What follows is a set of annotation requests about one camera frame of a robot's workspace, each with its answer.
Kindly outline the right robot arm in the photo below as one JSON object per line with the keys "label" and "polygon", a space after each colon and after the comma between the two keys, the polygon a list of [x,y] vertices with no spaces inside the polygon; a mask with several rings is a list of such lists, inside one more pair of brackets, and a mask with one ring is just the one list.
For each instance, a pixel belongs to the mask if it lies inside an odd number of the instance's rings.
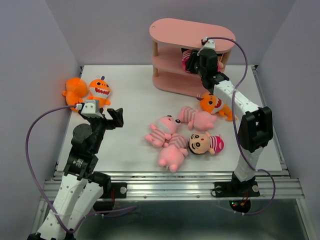
{"label": "right robot arm", "polygon": [[192,50],[186,69],[200,76],[203,87],[231,108],[236,143],[240,152],[231,180],[214,182],[216,198],[260,196],[256,182],[257,163],[264,147],[273,138],[273,118],[269,107],[250,101],[218,70],[218,56],[213,49]]}

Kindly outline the boy doll pink pants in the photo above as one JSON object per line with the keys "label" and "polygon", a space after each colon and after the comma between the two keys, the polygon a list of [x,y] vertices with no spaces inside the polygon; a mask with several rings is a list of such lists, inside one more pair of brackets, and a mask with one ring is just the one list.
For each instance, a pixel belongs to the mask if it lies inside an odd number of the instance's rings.
{"label": "boy doll pink pants", "polygon": [[217,54],[217,64],[218,64],[219,69],[224,68],[224,64],[222,63],[222,59],[223,59],[223,54],[222,53]]}
{"label": "boy doll pink pants", "polygon": [[182,53],[182,68],[185,72],[190,73],[190,71],[187,70],[187,62],[191,56],[192,50],[187,48],[181,48]]}
{"label": "boy doll pink pants", "polygon": [[220,153],[225,147],[221,135],[210,135],[208,132],[192,134],[188,141],[189,150],[195,155]]}

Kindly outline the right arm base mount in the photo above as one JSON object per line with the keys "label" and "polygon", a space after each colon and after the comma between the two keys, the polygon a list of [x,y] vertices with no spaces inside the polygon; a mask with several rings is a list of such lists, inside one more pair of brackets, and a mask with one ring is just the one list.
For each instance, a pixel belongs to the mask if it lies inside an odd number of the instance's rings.
{"label": "right arm base mount", "polygon": [[250,198],[260,196],[258,183],[254,181],[220,181],[213,183],[210,194],[215,198],[230,198],[229,205],[236,213],[246,215],[251,209]]}

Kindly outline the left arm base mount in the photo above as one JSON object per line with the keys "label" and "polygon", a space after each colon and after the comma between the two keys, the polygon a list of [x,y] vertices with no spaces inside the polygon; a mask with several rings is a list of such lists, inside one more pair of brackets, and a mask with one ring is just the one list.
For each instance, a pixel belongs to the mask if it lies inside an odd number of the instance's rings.
{"label": "left arm base mount", "polygon": [[97,198],[91,208],[95,212],[112,211],[116,207],[116,199],[127,197],[128,184],[126,182],[112,182],[99,188]]}

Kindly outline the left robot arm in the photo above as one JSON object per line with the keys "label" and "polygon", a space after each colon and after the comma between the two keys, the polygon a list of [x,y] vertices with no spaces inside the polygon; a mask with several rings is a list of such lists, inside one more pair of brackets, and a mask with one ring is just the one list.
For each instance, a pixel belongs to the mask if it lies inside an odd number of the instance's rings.
{"label": "left robot arm", "polygon": [[79,104],[77,108],[87,123],[73,129],[71,149],[54,202],[50,202],[42,187],[38,188],[50,210],[40,228],[28,236],[30,240],[75,239],[98,198],[111,193],[110,176],[94,169],[105,132],[124,125],[123,109],[107,109],[111,116],[107,119],[103,109],[91,103]]}

